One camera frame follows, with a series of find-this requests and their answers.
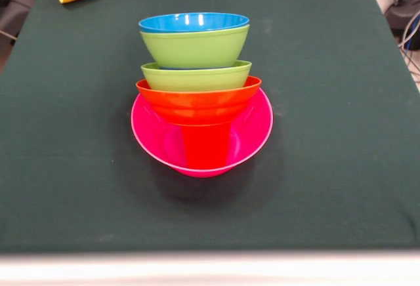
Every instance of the green tablecloth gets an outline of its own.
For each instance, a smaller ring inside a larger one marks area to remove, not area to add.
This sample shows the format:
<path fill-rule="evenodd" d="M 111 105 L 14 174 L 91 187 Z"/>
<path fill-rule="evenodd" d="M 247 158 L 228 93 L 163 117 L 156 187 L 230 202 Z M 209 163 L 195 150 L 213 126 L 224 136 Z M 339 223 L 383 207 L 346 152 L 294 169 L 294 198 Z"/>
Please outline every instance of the green tablecloth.
<path fill-rule="evenodd" d="M 183 176 L 137 144 L 144 17 L 251 19 L 275 123 Z M 420 96 L 375 0 L 37 0 L 0 75 L 0 251 L 419 246 Z"/>

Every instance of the cable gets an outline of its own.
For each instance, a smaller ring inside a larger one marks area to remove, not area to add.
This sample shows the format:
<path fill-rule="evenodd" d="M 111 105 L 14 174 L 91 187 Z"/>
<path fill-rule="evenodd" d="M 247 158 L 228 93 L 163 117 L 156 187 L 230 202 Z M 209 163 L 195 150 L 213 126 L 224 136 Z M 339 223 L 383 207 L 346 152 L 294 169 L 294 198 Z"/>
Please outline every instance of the cable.
<path fill-rule="evenodd" d="M 3 30 L 0 30 L 0 34 L 5 35 L 6 37 L 11 38 L 12 40 L 15 40 L 15 41 L 18 39 L 15 36 L 3 31 Z"/>
<path fill-rule="evenodd" d="M 418 22 L 419 22 L 419 17 L 420 17 L 420 15 L 414 20 L 414 23 L 413 23 L 413 26 L 416 26 L 417 24 L 418 24 Z M 406 56 L 407 56 L 407 52 L 409 51 L 409 50 L 411 50 L 411 42 L 413 41 L 413 38 L 414 38 L 414 36 L 413 37 L 411 37 L 410 39 L 409 39 L 409 41 L 408 41 L 408 44 L 407 44 L 407 48 L 406 48 L 406 53 L 405 53 L 405 55 L 404 55 L 404 58 L 406 58 Z"/>
<path fill-rule="evenodd" d="M 411 25 L 413 24 L 414 20 L 420 15 L 420 10 L 418 12 L 415 13 L 415 15 L 413 17 L 411 17 L 410 21 L 408 22 L 404 33 L 402 34 L 402 41 L 398 44 L 399 47 L 403 47 L 407 41 L 409 41 L 417 32 L 417 30 L 420 27 L 420 21 L 417 23 L 417 25 L 413 28 L 413 30 L 411 31 L 411 33 L 407 36 L 407 32 L 409 30 L 409 28 L 411 27 Z"/>
<path fill-rule="evenodd" d="M 410 57 L 407 57 L 407 58 L 414 65 L 414 67 L 417 68 L 417 71 L 420 72 L 420 67 L 416 63 L 414 63 L 414 61 Z"/>

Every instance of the bowl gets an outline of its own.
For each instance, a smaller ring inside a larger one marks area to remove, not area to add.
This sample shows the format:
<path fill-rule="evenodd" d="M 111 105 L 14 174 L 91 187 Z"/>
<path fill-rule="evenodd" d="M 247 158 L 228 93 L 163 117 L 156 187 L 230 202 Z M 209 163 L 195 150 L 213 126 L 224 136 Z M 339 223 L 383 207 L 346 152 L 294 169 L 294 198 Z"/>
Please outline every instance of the bowl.
<path fill-rule="evenodd" d="M 239 28 L 186 32 L 140 31 L 159 67 L 167 69 L 229 68 L 238 59 L 249 25 Z"/>
<path fill-rule="evenodd" d="M 161 70 L 157 63 L 142 66 L 151 89 L 156 91 L 223 91 L 243 87 L 251 63 L 235 61 L 231 68 L 209 70 Z"/>
<path fill-rule="evenodd" d="M 262 89 L 230 126 L 226 164 L 214 169 L 187 167 L 181 127 L 172 125 L 154 112 L 140 94 L 131 110 L 131 128 L 143 150 L 182 174 L 209 178 L 229 171 L 253 157 L 266 143 L 273 127 L 273 111 Z"/>
<path fill-rule="evenodd" d="M 214 125 L 232 121 L 261 85 L 258 77 L 248 76 L 244 87 L 226 91 L 170 92 L 150 89 L 147 80 L 137 82 L 140 94 L 154 111 L 172 124 Z"/>
<path fill-rule="evenodd" d="M 149 17 L 138 25 L 141 31 L 150 33 L 179 33 L 232 29 L 248 25 L 242 15 L 223 12 L 186 12 Z"/>

